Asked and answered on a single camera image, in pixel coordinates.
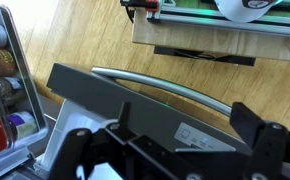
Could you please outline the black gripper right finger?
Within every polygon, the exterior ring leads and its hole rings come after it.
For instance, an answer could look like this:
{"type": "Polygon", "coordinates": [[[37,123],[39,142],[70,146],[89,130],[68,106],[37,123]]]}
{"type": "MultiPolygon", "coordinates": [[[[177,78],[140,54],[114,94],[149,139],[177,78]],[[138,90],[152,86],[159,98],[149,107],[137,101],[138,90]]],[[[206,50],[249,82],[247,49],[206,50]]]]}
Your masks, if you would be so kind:
{"type": "Polygon", "coordinates": [[[265,122],[246,105],[234,102],[230,125],[252,150],[243,171],[248,180],[279,180],[286,150],[287,129],[265,122]]]}

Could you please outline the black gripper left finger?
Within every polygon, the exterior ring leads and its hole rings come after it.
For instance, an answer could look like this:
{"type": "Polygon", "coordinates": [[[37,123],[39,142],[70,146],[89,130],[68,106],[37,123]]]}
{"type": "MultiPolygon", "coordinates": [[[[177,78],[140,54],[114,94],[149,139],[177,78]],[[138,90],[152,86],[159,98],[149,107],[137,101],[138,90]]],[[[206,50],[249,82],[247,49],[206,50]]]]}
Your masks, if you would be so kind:
{"type": "Polygon", "coordinates": [[[81,156],[92,132],[87,128],[69,131],[49,171],[48,180],[83,180],[84,171],[78,172],[81,156]]]}

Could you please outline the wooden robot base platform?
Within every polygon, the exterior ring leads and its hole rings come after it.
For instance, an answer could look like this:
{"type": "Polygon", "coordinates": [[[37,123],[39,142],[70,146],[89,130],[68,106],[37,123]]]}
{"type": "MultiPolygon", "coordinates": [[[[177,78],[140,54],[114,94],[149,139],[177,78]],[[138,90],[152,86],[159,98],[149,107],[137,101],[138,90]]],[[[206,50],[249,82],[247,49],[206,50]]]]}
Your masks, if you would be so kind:
{"type": "Polygon", "coordinates": [[[133,43],[290,61],[290,37],[182,23],[150,23],[137,9],[133,43]]]}

